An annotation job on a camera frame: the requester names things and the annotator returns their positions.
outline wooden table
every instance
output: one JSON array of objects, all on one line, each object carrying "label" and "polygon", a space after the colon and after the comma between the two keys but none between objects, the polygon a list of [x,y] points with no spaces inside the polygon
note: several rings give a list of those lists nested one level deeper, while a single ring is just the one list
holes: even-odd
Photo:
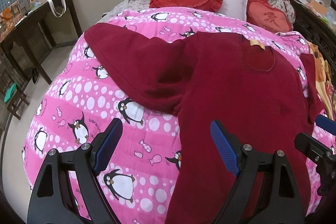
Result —
[{"label": "wooden table", "polygon": [[[52,0],[55,8],[60,6],[62,7],[61,0]],[[65,0],[67,9],[69,9],[73,24],[75,26],[75,30],[77,32],[78,38],[82,35],[82,28],[80,27],[78,17],[76,14],[76,10],[74,7],[74,3],[72,0]],[[40,26],[50,42],[52,47],[56,46],[55,40],[51,35],[51,32],[46,24],[44,18],[46,15],[51,12],[49,3],[46,2],[40,7],[38,7],[35,11],[33,11],[30,15],[28,15],[21,23],[15,26],[11,32],[6,36],[6,38],[1,42],[1,48],[4,51],[5,55],[11,62],[12,66],[17,70],[17,72],[25,79],[29,80],[29,77],[25,74],[23,69],[20,67],[18,62],[13,57],[11,50],[13,49],[14,42],[19,46],[22,46],[31,60],[33,66],[37,69],[37,71],[42,75],[42,77],[46,80],[46,82],[50,85],[52,83],[50,77],[45,72],[40,62],[35,57],[33,51],[31,50],[28,39],[33,36],[34,30],[33,27],[40,23]]]}]

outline penguin print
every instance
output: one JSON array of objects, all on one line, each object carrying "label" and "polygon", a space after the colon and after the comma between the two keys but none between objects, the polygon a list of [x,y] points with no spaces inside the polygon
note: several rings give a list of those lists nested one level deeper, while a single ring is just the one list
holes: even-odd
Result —
[{"label": "penguin print", "polygon": [[190,13],[192,13],[195,17],[198,17],[198,18],[202,18],[203,17],[202,15],[200,15],[199,13],[197,13],[196,11],[190,12]]},{"label": "penguin print", "polygon": [[37,108],[36,115],[40,115],[40,114],[41,114],[41,111],[42,111],[42,103],[43,103],[43,101],[41,101],[41,104],[40,104],[39,107]]},{"label": "penguin print", "polygon": [[302,45],[306,45],[306,42],[302,37],[299,37],[296,41],[299,41]]},{"label": "penguin print", "polygon": [[117,171],[119,171],[119,169],[115,169],[104,175],[104,183],[117,200],[119,200],[120,197],[133,203],[133,182],[135,178],[133,175],[118,174]]},{"label": "penguin print", "polygon": [[219,32],[232,32],[231,28],[225,28],[225,27],[216,27],[215,28]]},{"label": "penguin print", "polygon": [[98,68],[94,68],[94,67],[92,68],[96,71],[97,79],[105,79],[109,76],[107,70],[105,70],[102,65],[100,65]]},{"label": "penguin print", "polygon": [[298,73],[300,74],[302,80],[306,80],[306,77],[305,77],[305,75],[304,75],[304,73],[303,73],[303,71],[302,71],[302,68],[301,68],[301,67],[298,67],[296,70],[297,70]]},{"label": "penguin print", "polygon": [[279,43],[276,43],[275,41],[272,41],[272,43],[280,50],[282,50],[283,52],[286,52],[285,48],[280,45]]},{"label": "penguin print", "polygon": [[122,116],[124,117],[125,121],[130,123],[131,121],[139,122],[143,125],[143,106],[139,105],[138,103],[134,102],[129,97],[123,101],[120,101],[118,104],[118,109]]},{"label": "penguin print", "polygon": [[84,113],[82,112],[82,118],[80,120],[75,120],[73,123],[68,123],[69,127],[72,129],[75,135],[75,143],[83,144],[89,139],[89,130],[84,122]]},{"label": "penguin print", "polygon": [[252,26],[250,26],[249,24],[245,24],[243,25],[245,28],[248,28],[251,32],[255,32],[255,29],[252,28]]},{"label": "penguin print", "polygon": [[59,92],[58,92],[58,97],[63,96],[65,94],[65,91],[67,90],[70,82],[71,82],[71,80],[68,80],[61,86],[61,88],[59,89]]},{"label": "penguin print", "polygon": [[89,46],[87,46],[85,49],[84,49],[84,55],[86,56],[86,58],[92,58],[94,57],[95,55],[93,54],[93,51],[91,50],[91,48]]},{"label": "penguin print", "polygon": [[176,168],[180,170],[181,168],[181,150],[178,150],[173,158],[165,157],[167,161],[170,161],[176,165]]},{"label": "penguin print", "polygon": [[195,34],[195,32],[193,31],[193,29],[191,29],[191,27],[189,27],[189,28],[190,28],[189,32],[185,32],[184,34],[180,34],[180,36],[181,37],[189,37],[189,36]]},{"label": "penguin print", "polygon": [[43,127],[39,129],[39,131],[35,134],[35,150],[39,150],[43,154],[43,149],[45,142],[47,140],[48,134],[42,130]]},{"label": "penguin print", "polygon": [[159,20],[167,20],[169,13],[156,13],[155,15],[152,15],[151,18],[154,19],[155,21],[159,21]]}]

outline pink fish print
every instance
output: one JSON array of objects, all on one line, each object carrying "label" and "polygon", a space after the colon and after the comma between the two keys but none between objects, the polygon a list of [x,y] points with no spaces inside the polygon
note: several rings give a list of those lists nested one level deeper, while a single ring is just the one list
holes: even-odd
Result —
[{"label": "pink fish print", "polygon": [[143,157],[143,154],[141,153],[141,152],[136,152],[135,150],[134,150],[134,156],[137,156],[138,158],[142,158]]},{"label": "pink fish print", "polygon": [[152,148],[143,142],[143,139],[139,142],[139,144],[142,144],[143,148],[146,150],[146,152],[150,153],[152,151]]},{"label": "pink fish print", "polygon": [[65,120],[62,120],[60,122],[58,122],[58,127],[62,127],[65,125]]},{"label": "pink fish print", "polygon": [[58,116],[61,117],[62,116],[62,112],[60,111],[59,107],[56,108],[56,109],[57,109]]},{"label": "pink fish print", "polygon": [[159,154],[156,154],[153,156],[152,159],[149,159],[149,162],[153,166],[153,164],[158,164],[159,162],[161,162],[161,160],[162,160],[161,156]]}]

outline tiled floor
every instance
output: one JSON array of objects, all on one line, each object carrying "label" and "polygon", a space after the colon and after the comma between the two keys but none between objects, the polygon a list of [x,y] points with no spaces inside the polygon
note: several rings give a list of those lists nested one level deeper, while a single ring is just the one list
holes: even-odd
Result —
[{"label": "tiled floor", "polygon": [[[71,47],[55,49],[43,62],[42,66],[52,80],[65,68],[70,51]],[[5,140],[2,162],[3,188],[8,202],[25,222],[27,221],[31,191],[23,169],[21,149],[33,115],[48,87],[42,77],[40,77],[37,85],[30,81],[25,90],[30,105],[23,109],[21,121],[15,117],[12,118]]]}]

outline red sweater sleeve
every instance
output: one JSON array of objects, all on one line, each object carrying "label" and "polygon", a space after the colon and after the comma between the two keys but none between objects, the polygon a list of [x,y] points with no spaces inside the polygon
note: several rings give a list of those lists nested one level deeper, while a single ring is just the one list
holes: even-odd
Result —
[{"label": "red sweater sleeve", "polygon": [[109,76],[132,100],[176,115],[197,63],[197,34],[167,43],[99,23],[89,28],[84,38]]}]

